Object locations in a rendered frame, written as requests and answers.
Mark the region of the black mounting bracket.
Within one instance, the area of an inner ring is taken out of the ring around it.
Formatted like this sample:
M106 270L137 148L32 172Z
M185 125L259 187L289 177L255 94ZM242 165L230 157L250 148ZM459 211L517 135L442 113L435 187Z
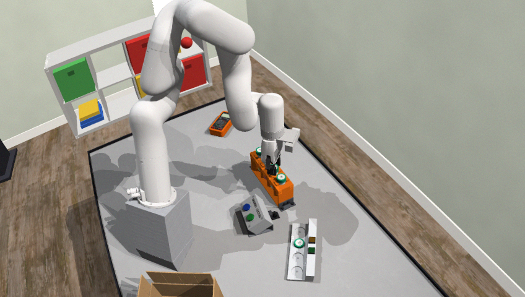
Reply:
M288 204L287 201L290 201L290 203ZM284 205L284 202L286 203L286 205ZM291 207L293 207L294 205L296 205L295 203L292 205L291 202L293 202L293 197L288 199L288 200L286 200L286 201L283 201L283 202L279 203L279 209L281 210L281 212L284 211L284 210L287 210L287 209L289 209ZM282 210L281 207L284 207L284 209Z

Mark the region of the orange tube rack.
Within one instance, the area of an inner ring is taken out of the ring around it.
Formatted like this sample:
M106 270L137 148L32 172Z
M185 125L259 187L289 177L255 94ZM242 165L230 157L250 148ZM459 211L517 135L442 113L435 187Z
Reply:
M278 207L279 203L293 197L293 183L288 177L284 185L279 185L276 180L277 175L273 176L267 174L267 170L265 170L265 164L261 161L261 158L258 157L256 151L250 152L250 159L253 173L259 179L265 190L268 192ZM266 177L267 180L265 180L264 177ZM272 189L271 186L274 189Z

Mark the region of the grey key housing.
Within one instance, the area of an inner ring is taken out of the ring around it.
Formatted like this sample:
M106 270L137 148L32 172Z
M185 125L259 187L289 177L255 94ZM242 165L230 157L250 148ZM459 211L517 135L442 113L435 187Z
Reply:
M278 212L267 211L264 201L256 194L241 202L239 206L249 237L273 231L272 220L280 218Z

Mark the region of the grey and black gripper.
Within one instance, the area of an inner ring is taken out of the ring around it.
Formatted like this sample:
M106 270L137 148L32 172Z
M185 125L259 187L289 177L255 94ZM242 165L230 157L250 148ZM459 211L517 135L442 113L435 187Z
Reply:
M262 135L261 135L262 136ZM280 152L283 147L283 141L276 139L266 139L262 136L261 142L261 161L266 161L265 170L269 175L276 176L276 164L280 166ZM271 163L273 165L271 165Z

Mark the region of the orange digital multimeter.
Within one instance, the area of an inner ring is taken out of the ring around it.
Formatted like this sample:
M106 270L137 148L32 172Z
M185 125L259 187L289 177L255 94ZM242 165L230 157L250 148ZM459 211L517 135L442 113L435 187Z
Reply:
M228 111L223 111L210 126L210 134L223 137L232 126Z

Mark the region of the black table edge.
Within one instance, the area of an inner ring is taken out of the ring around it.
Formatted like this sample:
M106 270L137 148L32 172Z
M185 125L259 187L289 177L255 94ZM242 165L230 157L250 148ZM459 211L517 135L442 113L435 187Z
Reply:
M206 103L204 105L201 105L201 106L198 106L196 108L193 108L191 110L188 110L188 111L185 111L185 112L182 112L180 114L177 114L177 115L174 115L172 117L170 117L169 119L166 120L169 121L169 120L172 120L172 119L175 119L179 116L182 116L184 114L187 114L187 113L190 113L192 111L196 111L198 109L201 109L203 107L206 107L206 106L209 106L211 104L214 104L214 103L217 103L219 101L222 101L222 100L225 100L225 97L223 98L220 98L218 100L214 100L212 102L209 102L209 103ZM111 142L108 142L106 144L103 144L99 147L96 147L92 150L89 150L87 151L88 153L88 158L89 158L89 166L90 166L90 174L91 174L91 178L92 178L92 185L93 185L93 191L94 191L94 195L95 195L95 201L96 201L96 205L97 205L97 211L98 211L98 217L99 217L99 220L100 220L100 226L101 226L101 229L102 229L102 234L103 234L103 239L104 239L104 242L105 242L105 247L106 247L106 251L107 251L107 254L108 254L108 258L109 258L109 261L110 261L110 266L111 266L111 270L112 270L112 273L113 273L113 277L115 279L115 283L116 283L116 287L117 287L117 290L118 290L118 294L119 294L119 297L122 297L121 295L121 292L120 292L120 288L119 288L119 285L118 285L118 281L117 281L117 278L116 278L116 274L115 274L115 270L113 268L113 263L111 261L111 256L110 256L110 252L109 252L109 249L108 249L108 245L107 245L107 241L106 241L106 237L105 237L105 232L104 232L104 229L103 229L103 224L102 224L102 219L101 219L101 215L100 215L100 210L99 210L99 206L98 206L98 200L97 200L97 195L96 195L96 190L95 190L95 185L94 185L94 180L93 180L93 173L92 173L92 166L91 166L91 161L90 161L90 153L96 151L96 150L99 150L101 148L104 148L110 144L113 144L117 141L120 141L120 140L123 140L127 137L130 137L132 136L132 133L130 134L127 134L125 136L122 136L118 139L115 139L115 140L112 140ZM423 267L409 254L409 252L402 246L402 244L386 229L386 227L369 211L369 209L358 199L358 197L331 171L331 169L304 143L304 141L301 140L301 138L298 138L298 141L317 159L317 161L320 162L320 164L322 164L325 169L327 169L331 175L343 186L343 188L362 206L362 208L370 215L370 217L372 219L374 219L375 222L377 222L377 224L386 232L386 234L400 247L400 249L407 255L407 257L420 269L420 271L432 282L432 284L438 289L438 291L444 296L444 297L449 297L444 291L443 289L437 284L436 281L434 281L434 279L432 279L432 277L423 269Z

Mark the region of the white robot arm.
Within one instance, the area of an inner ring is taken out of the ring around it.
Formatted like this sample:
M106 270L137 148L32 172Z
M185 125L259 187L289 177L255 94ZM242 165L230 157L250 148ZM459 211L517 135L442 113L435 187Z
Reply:
M162 126L175 112L184 79L184 65L177 57L184 28L215 46L234 128L252 130L259 115L261 135L285 142L285 151L291 153L300 136L300 129L284 128L284 100L280 95L251 91L248 52L255 42L253 29L209 2L171 0L158 12L150 32L140 76L141 89L147 95L129 112L140 183L127 193L151 209L176 200Z

